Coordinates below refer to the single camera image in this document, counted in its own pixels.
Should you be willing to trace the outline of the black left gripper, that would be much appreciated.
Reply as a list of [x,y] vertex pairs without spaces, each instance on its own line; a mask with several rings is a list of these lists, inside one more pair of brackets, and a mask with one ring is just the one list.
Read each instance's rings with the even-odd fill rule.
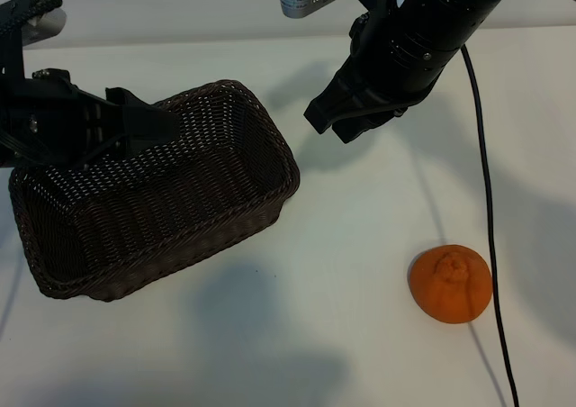
[[2,167],[85,169],[179,137],[176,114],[127,89],[107,88],[104,100],[72,84],[63,70],[1,76]]

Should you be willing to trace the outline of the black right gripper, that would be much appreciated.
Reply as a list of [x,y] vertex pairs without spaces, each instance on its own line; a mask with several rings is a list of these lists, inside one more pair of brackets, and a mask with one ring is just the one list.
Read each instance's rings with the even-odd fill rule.
[[[431,91],[485,18],[485,0],[376,0],[350,30],[350,55],[304,117],[348,144]],[[393,111],[354,117],[359,109]]]

